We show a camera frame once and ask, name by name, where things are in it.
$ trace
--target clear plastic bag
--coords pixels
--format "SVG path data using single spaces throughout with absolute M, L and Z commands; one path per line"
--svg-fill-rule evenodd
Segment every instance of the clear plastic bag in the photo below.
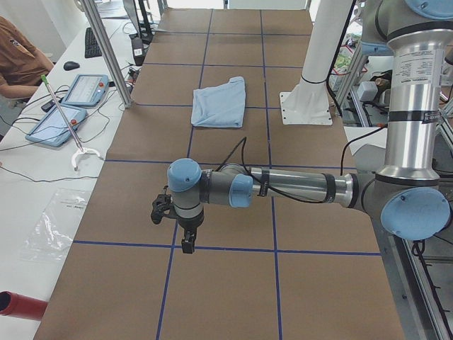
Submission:
M 20 250 L 27 261 L 66 259 L 91 191 L 58 189 Z

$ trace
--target black keyboard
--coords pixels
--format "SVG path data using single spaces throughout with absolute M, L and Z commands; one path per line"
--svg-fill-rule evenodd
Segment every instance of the black keyboard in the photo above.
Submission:
M 85 32 L 85 58 L 100 57 L 101 55 L 101 48 L 96 41 L 93 30 L 88 27 Z

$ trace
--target folded cloth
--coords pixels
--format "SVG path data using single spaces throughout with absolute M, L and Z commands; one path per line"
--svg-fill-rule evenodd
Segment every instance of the folded cloth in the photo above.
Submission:
M 226 84 L 193 91 L 192 125 L 241 128 L 245 108 L 245 81 L 235 76 Z

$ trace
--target warning label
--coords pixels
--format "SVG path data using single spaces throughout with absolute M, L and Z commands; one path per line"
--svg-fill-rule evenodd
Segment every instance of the warning label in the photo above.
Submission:
M 443 50 L 426 50 L 406 53 L 395 57 L 396 73 L 392 87 L 403 85 L 435 84 L 440 81 L 436 62 L 442 65 Z

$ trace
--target red cup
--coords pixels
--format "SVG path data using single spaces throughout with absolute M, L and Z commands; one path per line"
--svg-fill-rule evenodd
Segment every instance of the red cup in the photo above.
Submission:
M 47 302 L 11 292 L 0 293 L 0 315 L 41 321 Z

